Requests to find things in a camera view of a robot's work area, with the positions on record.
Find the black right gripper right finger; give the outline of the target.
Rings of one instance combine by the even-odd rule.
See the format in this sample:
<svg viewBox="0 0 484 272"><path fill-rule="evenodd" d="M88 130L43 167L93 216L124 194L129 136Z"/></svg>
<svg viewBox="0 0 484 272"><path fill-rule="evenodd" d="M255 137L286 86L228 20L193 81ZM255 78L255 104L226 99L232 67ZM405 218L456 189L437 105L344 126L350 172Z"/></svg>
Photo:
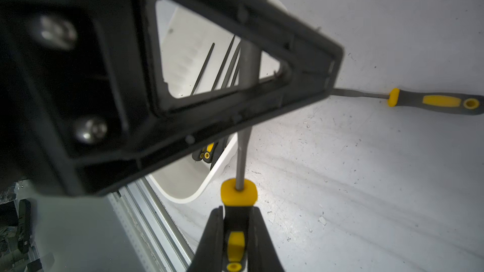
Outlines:
<svg viewBox="0 0 484 272"><path fill-rule="evenodd" d="M249 214L247 255L249 272L284 271L258 207Z"/></svg>

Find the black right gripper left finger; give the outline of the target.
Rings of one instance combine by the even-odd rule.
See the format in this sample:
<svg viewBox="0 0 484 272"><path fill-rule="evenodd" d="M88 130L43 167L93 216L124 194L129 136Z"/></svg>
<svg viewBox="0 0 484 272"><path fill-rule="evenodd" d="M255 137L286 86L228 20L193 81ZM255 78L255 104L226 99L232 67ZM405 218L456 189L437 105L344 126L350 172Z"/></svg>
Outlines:
<svg viewBox="0 0 484 272"><path fill-rule="evenodd" d="M221 272L224 242L223 207L211 211L194 258L187 269Z"/></svg>

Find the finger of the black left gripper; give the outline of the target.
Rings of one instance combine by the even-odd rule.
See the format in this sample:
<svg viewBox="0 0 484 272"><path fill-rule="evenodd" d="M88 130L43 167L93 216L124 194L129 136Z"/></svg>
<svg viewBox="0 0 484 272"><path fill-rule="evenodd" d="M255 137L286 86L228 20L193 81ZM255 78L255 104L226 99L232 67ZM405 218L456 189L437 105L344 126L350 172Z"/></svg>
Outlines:
<svg viewBox="0 0 484 272"><path fill-rule="evenodd" d="M281 64L251 88L176 98L157 1L1 0L2 189L105 195L334 87L343 47L267 0L172 0Z"/></svg>

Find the file tool yellow black handle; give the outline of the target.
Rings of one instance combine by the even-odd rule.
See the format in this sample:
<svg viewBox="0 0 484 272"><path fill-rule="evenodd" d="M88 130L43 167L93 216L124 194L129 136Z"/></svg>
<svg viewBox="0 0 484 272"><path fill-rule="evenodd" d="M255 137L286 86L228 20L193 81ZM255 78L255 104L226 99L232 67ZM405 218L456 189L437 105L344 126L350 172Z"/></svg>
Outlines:
<svg viewBox="0 0 484 272"><path fill-rule="evenodd" d="M217 85L218 85L218 83L219 83L219 80L220 80L220 78L221 78L222 72L223 72L223 70L224 70L224 67L225 67L226 62L227 62L228 57L229 57L229 54L230 54L231 49L232 49L232 47L233 47L233 44L234 44L234 39L235 39L235 36L233 36L233 38L232 38L232 40L231 40L231 42L230 42L230 44L229 44L229 47L228 47L228 49L227 49L227 51L226 51L226 53L225 53L225 55L224 55L223 61L222 61L222 63L221 63L221 66L220 66L220 68L219 68L219 70L218 70L218 73L217 73L216 78L215 78L215 80L214 80L213 86L212 86L212 88L211 88L211 90L212 90L212 91L214 91L214 90L216 89L216 87L217 87Z"/></svg>

